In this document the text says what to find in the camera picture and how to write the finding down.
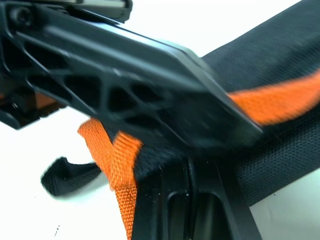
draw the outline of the orange strap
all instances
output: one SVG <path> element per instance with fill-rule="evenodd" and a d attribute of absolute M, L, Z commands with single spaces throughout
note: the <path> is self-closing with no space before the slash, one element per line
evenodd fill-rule
<path fill-rule="evenodd" d="M 297 118 L 320 102 L 320 71 L 315 74 L 229 96 L 260 125 L 272 125 Z M 116 198 L 128 240 L 131 239 L 137 188 L 134 165 L 142 143 L 120 132 L 112 144 L 102 124 L 95 119 L 78 131 L 93 159 L 107 175 Z"/>

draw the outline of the white background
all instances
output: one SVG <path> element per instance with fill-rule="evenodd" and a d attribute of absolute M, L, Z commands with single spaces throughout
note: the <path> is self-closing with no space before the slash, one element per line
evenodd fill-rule
<path fill-rule="evenodd" d="M 127 25 L 203 56 L 297 2 L 134 0 Z M 52 198 L 40 183 L 60 156 L 72 163 L 92 161 L 77 134 L 87 119 L 67 108 L 20 131 L 0 123 L 0 239 L 126 239 L 105 177 L 63 199 Z M 319 179 L 315 171 L 251 207 L 264 240 L 319 239 Z"/>

